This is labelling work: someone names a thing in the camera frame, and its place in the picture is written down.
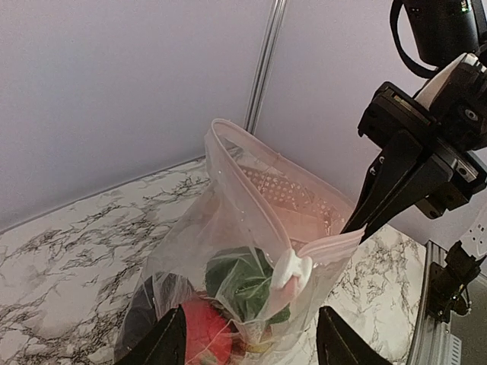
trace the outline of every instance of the marble countertop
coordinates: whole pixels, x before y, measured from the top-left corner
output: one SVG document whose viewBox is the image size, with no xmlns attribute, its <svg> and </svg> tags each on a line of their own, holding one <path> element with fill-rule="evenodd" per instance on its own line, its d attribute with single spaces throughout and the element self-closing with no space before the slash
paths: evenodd
<svg viewBox="0 0 487 365">
<path fill-rule="evenodd" d="M 3 233 L 0 365 L 112 363 L 145 257 L 208 184 L 199 160 Z M 359 246 L 326 301 L 393 363 L 408 356 L 425 252 L 385 226 Z M 285 363 L 316 361 L 315 331 L 312 323 Z"/>
</svg>

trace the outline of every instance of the light purple wall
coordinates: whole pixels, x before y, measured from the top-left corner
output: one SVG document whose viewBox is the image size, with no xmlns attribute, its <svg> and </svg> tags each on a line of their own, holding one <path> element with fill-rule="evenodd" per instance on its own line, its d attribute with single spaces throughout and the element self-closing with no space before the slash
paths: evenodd
<svg viewBox="0 0 487 365">
<path fill-rule="evenodd" d="M 4 1 L 0 230 L 242 122 L 272 1 Z"/>
<path fill-rule="evenodd" d="M 414 94 L 423 80 L 397 55 L 389 27 L 391 0 L 290 1 L 256 135 L 353 199 L 379 153 L 357 125 L 376 89 L 392 81 Z M 402 16 L 406 50 L 417 54 Z M 449 248 L 472 223 L 487 193 L 439 221 L 411 208 L 393 225 L 420 242 Z"/>
</svg>

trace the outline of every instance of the green leafy vegetable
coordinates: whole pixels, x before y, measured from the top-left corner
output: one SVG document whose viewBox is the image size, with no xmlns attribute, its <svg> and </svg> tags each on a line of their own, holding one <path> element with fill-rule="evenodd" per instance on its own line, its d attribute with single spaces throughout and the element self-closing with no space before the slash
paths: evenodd
<svg viewBox="0 0 487 365">
<path fill-rule="evenodd" d="M 218 252 L 206 266 L 206 291 L 220 300 L 240 322 L 257 317 L 269 297 L 272 267 L 261 249 L 244 246 Z M 273 316 L 268 323 L 289 319 L 289 306 Z"/>
</svg>

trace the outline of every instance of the plastic bag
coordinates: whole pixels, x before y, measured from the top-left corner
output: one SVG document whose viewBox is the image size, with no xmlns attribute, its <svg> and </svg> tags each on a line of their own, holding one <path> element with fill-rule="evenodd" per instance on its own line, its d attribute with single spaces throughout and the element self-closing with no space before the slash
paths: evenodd
<svg viewBox="0 0 487 365">
<path fill-rule="evenodd" d="M 186 364 L 273 364 L 307 329 L 364 230 L 340 234 L 352 213 L 344 195 L 233 123 L 215 120 L 205 146 L 212 183 L 148 257 L 118 344 L 135 307 L 159 320 L 181 304 Z"/>
</svg>

